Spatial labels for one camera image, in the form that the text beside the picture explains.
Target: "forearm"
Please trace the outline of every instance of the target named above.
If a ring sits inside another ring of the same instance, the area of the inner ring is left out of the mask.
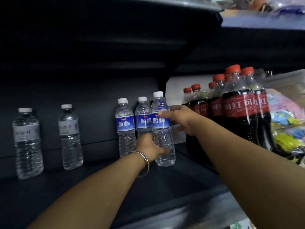
[[[107,229],[145,166],[131,153],[89,176],[51,204],[28,229]]]
[[[305,171],[302,168],[207,118],[194,119],[191,127],[257,228],[296,228],[305,223]]]

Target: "bracelet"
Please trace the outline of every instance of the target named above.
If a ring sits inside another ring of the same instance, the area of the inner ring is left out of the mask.
[[[142,152],[139,152],[139,151],[135,151],[135,150],[132,150],[132,151],[130,151],[129,153],[138,153],[138,154],[141,154],[141,156],[144,158],[144,160],[147,162],[147,171],[146,172],[143,172],[143,170],[145,169],[143,169],[141,172],[140,172],[140,174],[138,175],[138,178],[143,178],[143,177],[145,177],[147,174],[148,174],[148,172],[149,172],[149,160],[148,160],[148,158],[147,158],[147,156],[145,155],[145,154],[143,154]]]

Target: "white label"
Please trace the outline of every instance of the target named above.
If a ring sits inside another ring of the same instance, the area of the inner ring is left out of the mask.
[[[40,139],[39,124],[14,126],[13,132],[15,142]]]
[[[59,121],[59,135],[72,135],[79,133],[78,120],[73,121]]]

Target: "water bottle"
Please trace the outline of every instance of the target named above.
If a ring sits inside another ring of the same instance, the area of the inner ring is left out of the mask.
[[[33,116],[32,108],[19,108],[18,111],[20,115],[13,121],[16,170],[19,179],[27,179],[41,174],[44,169],[39,121]]]
[[[135,121],[133,112],[128,106],[128,100],[121,98],[117,101],[119,106],[115,112],[116,129],[119,135],[120,157],[123,157],[134,149],[137,142],[135,138]]]
[[[175,164],[176,155],[173,143],[173,135],[171,132],[170,120],[161,118],[158,111],[169,110],[168,105],[163,97],[163,92],[153,93],[153,103],[150,109],[152,118],[153,140],[157,146],[170,148],[170,153],[159,156],[156,159],[158,166],[167,167]]]
[[[135,110],[135,122],[138,132],[138,138],[143,134],[152,133],[152,119],[150,115],[150,107],[147,104],[147,98],[141,96],[138,98],[139,105]]]
[[[78,117],[72,111],[72,104],[63,104],[61,108],[63,113],[58,117],[58,127],[63,153],[63,168],[71,170],[80,167],[84,162]]]

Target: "white bottle cap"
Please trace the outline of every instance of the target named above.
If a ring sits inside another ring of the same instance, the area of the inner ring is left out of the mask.
[[[128,100],[127,100],[127,98],[120,98],[120,99],[117,99],[117,102],[119,104],[123,104],[123,103],[128,103]]]
[[[72,108],[72,104],[62,104],[61,109]]]
[[[163,97],[163,92],[154,92],[153,96],[154,97]]]
[[[18,108],[18,112],[32,112],[32,108]]]
[[[141,97],[138,98],[138,101],[139,102],[144,102],[144,101],[147,101],[147,98],[146,98],[146,96],[141,96]]]

